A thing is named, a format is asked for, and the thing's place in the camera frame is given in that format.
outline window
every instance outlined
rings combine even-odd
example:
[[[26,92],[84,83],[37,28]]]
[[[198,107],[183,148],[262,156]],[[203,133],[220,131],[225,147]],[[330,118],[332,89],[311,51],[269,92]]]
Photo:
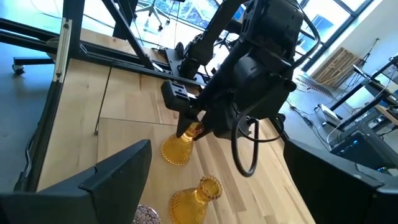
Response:
[[[143,0],[143,2],[152,3],[153,0]],[[155,5],[165,13],[177,16],[178,1],[156,1]],[[178,19],[206,28],[217,9],[218,3],[214,0],[186,0],[180,3]]]
[[[318,29],[322,42],[326,42],[349,17],[349,13],[334,0],[309,0],[304,7],[304,12]],[[311,34],[305,22],[303,22],[302,30]]]
[[[360,5],[365,2],[365,0],[342,0],[350,9],[353,11],[357,10]]]
[[[321,44],[303,65],[307,71],[341,35],[344,30],[366,9],[373,0],[301,0],[304,12],[317,28]],[[298,36],[296,56],[307,53],[314,45],[315,38],[308,25],[303,22]]]

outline glass bottle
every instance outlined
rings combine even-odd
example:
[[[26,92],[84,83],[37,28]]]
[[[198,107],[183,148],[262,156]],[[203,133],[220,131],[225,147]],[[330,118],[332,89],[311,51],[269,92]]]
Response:
[[[169,202],[169,215],[174,224],[201,224],[208,203],[223,193],[220,182],[213,176],[202,177],[197,188],[181,190]]]
[[[193,150],[193,138],[203,131],[203,125],[199,122],[192,123],[180,138],[171,135],[162,143],[160,150],[167,162],[183,166],[191,159]]]

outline wall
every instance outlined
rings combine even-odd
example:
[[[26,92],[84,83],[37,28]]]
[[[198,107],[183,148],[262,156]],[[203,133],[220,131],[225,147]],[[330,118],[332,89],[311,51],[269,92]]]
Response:
[[[381,68],[391,56],[398,52],[398,8],[397,0],[375,0],[351,25],[336,42],[325,52],[317,63],[308,71],[311,75],[340,47],[344,47],[359,57],[363,57],[377,38],[377,43],[363,70],[373,73]],[[378,78],[384,85],[388,84],[386,77]],[[390,91],[398,90],[398,85],[390,82]],[[362,107],[373,96],[364,88],[352,96],[347,103],[352,108]]]

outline floor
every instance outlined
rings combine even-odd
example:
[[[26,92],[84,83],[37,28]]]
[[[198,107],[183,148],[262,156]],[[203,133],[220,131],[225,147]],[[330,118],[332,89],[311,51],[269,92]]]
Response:
[[[98,1],[86,0],[86,5],[90,6],[90,4],[96,4]],[[48,0],[31,0],[31,2],[35,4],[35,7],[24,0],[0,1],[0,17],[58,33],[60,19],[57,17],[59,16],[58,11],[62,11],[62,1],[55,1],[58,8],[50,3],[40,4],[48,2]],[[106,9],[104,10],[103,6],[98,6],[96,9],[85,7],[85,14],[87,16],[83,18],[84,28],[107,35],[112,34],[114,21]],[[95,21],[95,19],[101,19],[102,24]],[[195,35],[200,33],[200,30],[180,22],[177,23],[175,20],[171,20],[163,32],[158,32],[157,27],[159,24],[155,17],[148,18],[144,12],[138,15],[136,24],[137,28],[135,24],[132,25],[132,31],[135,36],[140,36],[146,40],[142,42],[146,47],[157,47],[157,44],[152,43],[158,42],[160,45],[173,47],[178,41],[187,45],[189,40],[192,40]],[[53,65],[28,66],[25,68],[25,74],[17,77],[13,75],[11,69],[13,57],[43,56],[44,53],[6,44],[0,44],[0,49],[3,53],[0,56],[0,67],[3,68],[0,71],[0,108],[2,108],[0,110],[0,145],[4,146],[0,149],[0,192],[8,192],[12,191],[19,172],[25,166],[25,146],[40,119],[52,78]],[[212,60],[211,64],[216,67],[223,61],[226,54],[226,49],[218,49],[216,58]],[[320,124],[324,122],[323,115],[321,113],[314,114],[313,109],[319,103],[329,103],[331,99],[317,91],[297,90],[290,94],[289,101],[298,109],[309,114],[308,117],[314,122],[314,126],[319,130],[320,136],[326,139],[331,128],[321,127]],[[337,112],[343,117],[348,116],[350,111],[351,108],[348,106],[337,109]],[[289,137],[298,140],[307,139],[307,144],[321,150],[328,150],[325,144],[322,144],[322,140],[290,108],[288,103],[283,105],[281,113],[284,113],[287,117],[285,130]]]

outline desk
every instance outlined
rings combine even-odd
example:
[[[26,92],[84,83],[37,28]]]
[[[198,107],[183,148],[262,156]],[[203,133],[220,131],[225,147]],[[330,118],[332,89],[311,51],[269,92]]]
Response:
[[[384,116],[386,116],[387,119],[389,119],[391,122],[393,122],[395,125],[398,125],[398,119],[395,118],[393,115],[387,112],[387,108],[381,106],[381,105],[376,105],[375,108],[382,113]]]
[[[101,40],[101,44],[110,46],[119,43],[113,37],[90,35],[93,36],[85,36],[85,40]],[[221,181],[224,194],[210,203],[205,223],[314,223],[289,175],[282,140],[260,145],[257,172],[248,179],[241,177],[233,164],[230,142],[212,134],[195,143],[193,157],[185,167],[166,163],[159,153],[160,144],[175,132],[178,114],[164,106],[159,91],[162,81],[71,60],[38,190],[73,176],[140,139],[150,139],[152,165],[141,203],[154,207],[163,223],[169,223],[167,201],[172,194],[196,186],[200,177],[207,174]],[[261,138],[277,135],[268,120],[261,123]],[[252,143],[240,139],[239,145],[247,167]]]

